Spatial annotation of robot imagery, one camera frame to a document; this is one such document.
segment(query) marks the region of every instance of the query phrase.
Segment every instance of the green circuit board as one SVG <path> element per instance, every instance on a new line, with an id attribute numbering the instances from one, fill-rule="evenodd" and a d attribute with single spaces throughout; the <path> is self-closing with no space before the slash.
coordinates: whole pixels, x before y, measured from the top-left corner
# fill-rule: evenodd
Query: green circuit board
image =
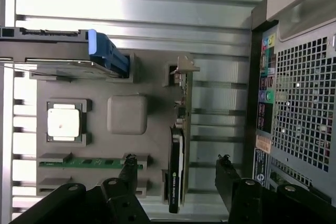
<path id="1" fill-rule="evenodd" d="M 123 165 L 120 163 L 120 161 L 121 159 L 72 157 L 62 163 L 39 162 L 39 167 L 122 169 Z M 142 168 L 142 165 L 138 165 L 139 170 L 142 170 Z"/>

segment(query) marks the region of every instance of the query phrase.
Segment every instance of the ventilation grille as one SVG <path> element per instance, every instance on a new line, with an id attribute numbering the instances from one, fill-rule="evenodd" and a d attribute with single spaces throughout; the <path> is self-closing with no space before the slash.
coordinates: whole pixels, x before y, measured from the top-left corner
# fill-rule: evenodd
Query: ventilation grille
<path id="1" fill-rule="evenodd" d="M 311 185 L 312 181 L 310 179 L 296 172 L 295 170 L 283 164 L 282 162 L 276 160 L 275 158 L 272 158 L 272 164 L 278 167 L 283 172 L 287 173 L 289 176 L 295 178 L 297 181 L 300 181 L 301 183 L 305 184 L 306 186 Z"/>
<path id="2" fill-rule="evenodd" d="M 327 58 L 327 38 L 278 54 L 272 144 L 329 171 L 336 57 Z"/>

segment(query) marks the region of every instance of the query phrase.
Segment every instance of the screw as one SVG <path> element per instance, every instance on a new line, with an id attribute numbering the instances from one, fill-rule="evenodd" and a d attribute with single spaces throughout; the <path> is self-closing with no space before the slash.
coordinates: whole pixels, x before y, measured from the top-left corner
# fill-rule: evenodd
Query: screw
<path id="1" fill-rule="evenodd" d="M 253 186 L 253 185 L 256 184 L 253 180 L 247 180 L 247 181 L 245 181 L 245 183 L 249 186 Z"/>
<path id="2" fill-rule="evenodd" d="M 296 189 L 292 186 L 285 186 L 285 190 L 287 191 L 296 191 Z"/>
<path id="3" fill-rule="evenodd" d="M 78 186 L 71 186 L 68 188 L 69 191 L 75 191 L 78 189 Z"/>

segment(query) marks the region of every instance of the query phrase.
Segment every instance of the blue drive handle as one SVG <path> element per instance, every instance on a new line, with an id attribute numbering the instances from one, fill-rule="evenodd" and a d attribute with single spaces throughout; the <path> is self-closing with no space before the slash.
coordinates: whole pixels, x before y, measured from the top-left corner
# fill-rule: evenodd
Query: blue drive handle
<path id="1" fill-rule="evenodd" d="M 90 29 L 88 31 L 88 40 L 90 58 L 99 57 L 103 60 L 107 69 L 122 76 L 128 76 L 130 60 L 116 48 L 106 34 Z"/>

